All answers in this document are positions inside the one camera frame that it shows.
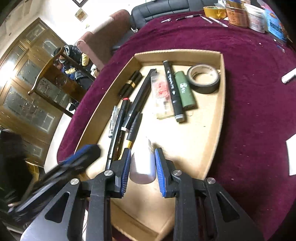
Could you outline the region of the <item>blue cartoon snack jar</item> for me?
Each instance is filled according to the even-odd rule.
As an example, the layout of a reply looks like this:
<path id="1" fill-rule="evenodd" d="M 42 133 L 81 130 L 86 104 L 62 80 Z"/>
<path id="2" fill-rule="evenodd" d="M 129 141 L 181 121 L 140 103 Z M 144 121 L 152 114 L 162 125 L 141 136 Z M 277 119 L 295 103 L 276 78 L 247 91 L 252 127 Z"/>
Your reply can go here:
<path id="1" fill-rule="evenodd" d="M 268 31 L 284 43 L 287 42 L 287 32 L 271 8 L 265 8 L 265 18 Z"/>

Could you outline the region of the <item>clear case red item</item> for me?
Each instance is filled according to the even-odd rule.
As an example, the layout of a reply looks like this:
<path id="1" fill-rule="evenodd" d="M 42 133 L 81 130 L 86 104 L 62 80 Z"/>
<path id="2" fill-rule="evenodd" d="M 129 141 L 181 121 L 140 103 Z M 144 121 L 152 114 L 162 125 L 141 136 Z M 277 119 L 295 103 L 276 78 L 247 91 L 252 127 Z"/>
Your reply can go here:
<path id="1" fill-rule="evenodd" d="M 151 87 L 157 119 L 161 120 L 173 116 L 174 111 L 166 77 L 161 73 L 154 73 L 151 76 Z"/>

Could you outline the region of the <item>wooden glass cabinet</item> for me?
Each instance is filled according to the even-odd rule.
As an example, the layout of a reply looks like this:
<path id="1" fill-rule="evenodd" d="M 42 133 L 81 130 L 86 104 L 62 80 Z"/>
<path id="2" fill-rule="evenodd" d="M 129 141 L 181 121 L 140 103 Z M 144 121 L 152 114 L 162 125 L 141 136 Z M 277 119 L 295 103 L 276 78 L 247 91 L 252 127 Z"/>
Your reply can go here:
<path id="1" fill-rule="evenodd" d="M 40 167 L 63 113 L 28 92 L 54 50 L 64 44 L 41 19 L 36 19 L 1 57 L 1 127 L 21 135 L 27 161 Z"/>

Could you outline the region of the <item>black pen on table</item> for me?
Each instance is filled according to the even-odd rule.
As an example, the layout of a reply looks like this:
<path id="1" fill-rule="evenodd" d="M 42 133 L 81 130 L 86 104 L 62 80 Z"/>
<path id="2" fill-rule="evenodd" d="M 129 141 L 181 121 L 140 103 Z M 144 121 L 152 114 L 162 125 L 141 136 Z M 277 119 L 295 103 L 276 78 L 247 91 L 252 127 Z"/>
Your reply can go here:
<path id="1" fill-rule="evenodd" d="M 195 17 L 198 17 L 198 16 L 201 16 L 201 14 L 182 16 L 180 18 L 177 18 L 175 21 L 181 21 L 181 20 L 185 20 L 185 19 L 195 18 Z"/>

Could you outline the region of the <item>black leather sofa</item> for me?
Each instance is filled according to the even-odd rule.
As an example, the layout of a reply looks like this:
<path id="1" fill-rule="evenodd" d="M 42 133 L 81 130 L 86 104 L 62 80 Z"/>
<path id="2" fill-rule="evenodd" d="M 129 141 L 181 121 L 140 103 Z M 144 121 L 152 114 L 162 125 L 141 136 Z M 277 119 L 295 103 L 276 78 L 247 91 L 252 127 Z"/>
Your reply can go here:
<path id="1" fill-rule="evenodd" d="M 212 6 L 216 1 L 150 1 L 141 4 L 132 9 L 132 12 L 121 13 L 125 28 L 120 40 L 111 48 L 114 53 L 118 50 L 132 35 L 140 30 L 149 21 L 171 14 L 187 13 L 190 11 L 201 11 L 205 6 Z"/>

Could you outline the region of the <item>black gold lipstick tube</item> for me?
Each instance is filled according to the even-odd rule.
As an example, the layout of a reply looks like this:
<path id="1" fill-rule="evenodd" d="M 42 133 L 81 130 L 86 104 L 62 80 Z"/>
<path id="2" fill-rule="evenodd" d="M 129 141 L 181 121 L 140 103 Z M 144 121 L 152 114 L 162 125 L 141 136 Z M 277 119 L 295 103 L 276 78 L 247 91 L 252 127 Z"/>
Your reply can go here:
<path id="1" fill-rule="evenodd" d="M 133 93 L 139 82 L 142 80 L 143 75 L 140 73 L 139 70 L 133 72 L 131 77 L 126 81 L 123 85 L 121 90 L 119 91 L 118 95 L 121 99 L 129 98 L 130 95 Z"/>

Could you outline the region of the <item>black marker white band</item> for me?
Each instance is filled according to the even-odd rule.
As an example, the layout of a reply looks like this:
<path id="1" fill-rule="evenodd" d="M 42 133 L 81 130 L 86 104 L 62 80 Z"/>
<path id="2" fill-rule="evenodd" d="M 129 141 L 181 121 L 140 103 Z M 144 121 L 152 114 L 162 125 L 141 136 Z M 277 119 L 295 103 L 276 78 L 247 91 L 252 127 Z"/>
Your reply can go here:
<path id="1" fill-rule="evenodd" d="M 168 60 L 163 61 L 163 65 L 165 68 L 166 80 L 169 85 L 169 91 L 171 95 L 171 102 L 173 105 L 175 119 L 178 123 L 182 123 L 185 121 L 185 115 L 183 113 L 182 101 L 174 77 L 174 73 Z"/>

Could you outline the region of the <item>white plastic jar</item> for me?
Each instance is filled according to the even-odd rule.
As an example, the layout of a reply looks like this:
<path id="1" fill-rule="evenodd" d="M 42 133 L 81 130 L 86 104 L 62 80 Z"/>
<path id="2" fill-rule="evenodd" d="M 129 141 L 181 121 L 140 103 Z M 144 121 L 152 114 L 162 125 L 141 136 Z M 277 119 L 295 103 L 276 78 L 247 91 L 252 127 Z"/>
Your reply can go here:
<path id="1" fill-rule="evenodd" d="M 247 11 L 249 28 L 259 33 L 265 33 L 264 10 L 251 4 L 244 4 L 244 8 Z"/>

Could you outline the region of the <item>yellow tape roll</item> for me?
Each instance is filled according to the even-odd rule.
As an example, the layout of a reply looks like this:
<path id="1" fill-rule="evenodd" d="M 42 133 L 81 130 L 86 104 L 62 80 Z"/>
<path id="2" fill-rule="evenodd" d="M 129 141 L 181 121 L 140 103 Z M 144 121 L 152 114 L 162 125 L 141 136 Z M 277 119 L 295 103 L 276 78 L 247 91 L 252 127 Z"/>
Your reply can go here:
<path id="1" fill-rule="evenodd" d="M 227 12 L 225 8 L 221 8 L 218 6 L 204 6 L 204 13 L 206 17 L 212 17 L 214 19 L 224 19 L 227 18 Z"/>

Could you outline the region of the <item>orange label jar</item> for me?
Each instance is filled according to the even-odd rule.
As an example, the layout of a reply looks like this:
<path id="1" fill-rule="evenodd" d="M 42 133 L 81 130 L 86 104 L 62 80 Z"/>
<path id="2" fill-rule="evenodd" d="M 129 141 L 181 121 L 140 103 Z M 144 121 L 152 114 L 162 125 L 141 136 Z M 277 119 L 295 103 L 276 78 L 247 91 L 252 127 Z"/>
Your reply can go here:
<path id="1" fill-rule="evenodd" d="M 245 9 L 239 9 L 227 4 L 225 6 L 227 17 L 229 18 L 229 23 L 231 25 L 247 28 L 248 27 L 248 17 L 247 11 Z"/>

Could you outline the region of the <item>red capped black marker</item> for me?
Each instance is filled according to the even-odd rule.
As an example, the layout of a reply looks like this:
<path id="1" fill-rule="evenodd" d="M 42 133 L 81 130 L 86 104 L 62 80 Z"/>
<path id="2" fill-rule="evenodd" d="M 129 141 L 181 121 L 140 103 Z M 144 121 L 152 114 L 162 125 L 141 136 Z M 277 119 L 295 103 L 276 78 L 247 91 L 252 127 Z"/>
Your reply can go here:
<path id="1" fill-rule="evenodd" d="M 108 150 L 108 155 L 107 155 L 107 162 L 105 166 L 105 170 L 110 169 L 111 163 L 115 160 L 118 159 L 118 150 L 120 146 L 120 136 L 121 136 L 121 126 L 125 120 L 126 113 L 128 111 L 130 105 L 130 99 L 129 98 L 124 98 L 122 100 L 122 104 L 116 119 L 116 123 L 114 126 L 113 130 L 113 135 L 112 139 L 110 142 L 110 147 Z"/>

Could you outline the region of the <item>purple velvet tablecloth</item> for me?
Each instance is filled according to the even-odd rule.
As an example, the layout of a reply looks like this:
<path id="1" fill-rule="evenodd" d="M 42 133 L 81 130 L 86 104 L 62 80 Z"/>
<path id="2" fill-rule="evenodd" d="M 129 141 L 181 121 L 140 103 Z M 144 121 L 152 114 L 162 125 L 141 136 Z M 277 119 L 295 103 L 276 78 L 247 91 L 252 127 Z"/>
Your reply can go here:
<path id="1" fill-rule="evenodd" d="M 201 18 L 148 22 L 113 55 L 86 93 L 67 128 L 57 160 L 72 155 L 113 80 L 140 52 L 167 49 L 219 51 L 226 69 L 222 133 L 210 176 L 261 229 L 267 240 L 295 240 L 295 176 L 288 173 L 286 140 L 295 134 L 295 51 L 269 35 Z"/>

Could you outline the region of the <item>cardboard box tray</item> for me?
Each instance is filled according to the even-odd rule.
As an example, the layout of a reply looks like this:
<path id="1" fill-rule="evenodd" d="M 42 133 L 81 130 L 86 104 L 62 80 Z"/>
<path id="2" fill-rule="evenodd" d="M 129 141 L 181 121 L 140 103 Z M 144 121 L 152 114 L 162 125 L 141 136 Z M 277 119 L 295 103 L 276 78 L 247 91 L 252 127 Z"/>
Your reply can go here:
<path id="1" fill-rule="evenodd" d="M 142 122 L 132 151 L 152 143 L 163 149 L 167 159 L 196 179 L 206 178 L 211 167 L 225 108 L 225 65 L 223 54 L 206 50 L 160 50 L 135 54 L 123 67 L 92 114 L 77 144 L 98 144 L 101 157 L 86 171 L 94 178 L 104 170 L 110 145 L 109 122 L 115 105 L 120 105 L 118 92 L 136 70 L 146 76 L 151 69 L 159 74 L 159 84 L 166 81 L 163 61 L 169 61 L 174 72 L 187 72 L 197 64 L 214 67 L 220 75 L 219 89 L 211 94 L 193 93 L 196 108 L 185 112 L 186 120 L 178 123 L 164 89 L 152 91 L 142 109 Z M 174 226 L 175 201 L 165 199 L 159 184 L 136 184 L 129 181 L 121 199 L 111 201 L 112 225 L 131 240 L 162 240 Z"/>

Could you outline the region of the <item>long black marker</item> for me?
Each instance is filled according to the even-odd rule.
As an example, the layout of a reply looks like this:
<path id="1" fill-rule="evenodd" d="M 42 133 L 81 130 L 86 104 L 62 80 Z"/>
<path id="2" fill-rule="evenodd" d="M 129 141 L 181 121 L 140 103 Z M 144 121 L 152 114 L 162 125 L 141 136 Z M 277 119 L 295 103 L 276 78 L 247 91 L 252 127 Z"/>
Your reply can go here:
<path id="1" fill-rule="evenodd" d="M 121 126 L 121 130 L 128 133 L 130 131 L 130 127 L 132 126 L 132 122 L 137 115 L 137 113 L 140 111 L 140 108 L 142 105 L 146 102 L 147 96 L 151 92 L 151 76 L 156 73 L 156 69 L 151 69 L 146 76 L 143 84 L 141 85 L 126 117 L 125 121 L 123 122 Z"/>

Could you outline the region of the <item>white power bank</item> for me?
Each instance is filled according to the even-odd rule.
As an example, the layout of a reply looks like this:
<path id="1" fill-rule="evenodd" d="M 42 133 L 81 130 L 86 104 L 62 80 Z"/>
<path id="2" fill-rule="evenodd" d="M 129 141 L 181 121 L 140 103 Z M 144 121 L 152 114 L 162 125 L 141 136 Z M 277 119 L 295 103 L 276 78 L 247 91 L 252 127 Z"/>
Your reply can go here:
<path id="1" fill-rule="evenodd" d="M 296 174 L 296 134 L 286 140 L 287 154 L 288 154 L 288 166 L 289 175 Z"/>

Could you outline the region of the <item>black electrical tape roll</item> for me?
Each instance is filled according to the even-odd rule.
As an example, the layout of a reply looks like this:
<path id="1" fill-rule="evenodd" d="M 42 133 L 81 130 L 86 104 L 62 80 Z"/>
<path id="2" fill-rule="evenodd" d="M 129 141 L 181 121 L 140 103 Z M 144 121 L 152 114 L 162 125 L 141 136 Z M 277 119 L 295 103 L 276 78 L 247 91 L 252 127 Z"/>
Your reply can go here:
<path id="1" fill-rule="evenodd" d="M 207 64 L 191 66 L 187 71 L 187 78 L 191 88 L 201 94 L 211 94 L 220 85 L 218 70 Z"/>

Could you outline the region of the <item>green lighter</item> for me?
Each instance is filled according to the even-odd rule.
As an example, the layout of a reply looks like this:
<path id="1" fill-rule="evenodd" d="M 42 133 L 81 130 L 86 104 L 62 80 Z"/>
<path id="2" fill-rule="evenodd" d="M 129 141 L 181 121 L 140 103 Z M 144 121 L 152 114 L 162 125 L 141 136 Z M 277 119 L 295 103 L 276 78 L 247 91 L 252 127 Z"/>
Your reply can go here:
<path id="1" fill-rule="evenodd" d="M 180 93 L 183 109 L 190 110 L 196 108 L 196 101 L 185 73 L 183 71 L 176 72 L 175 80 Z"/>

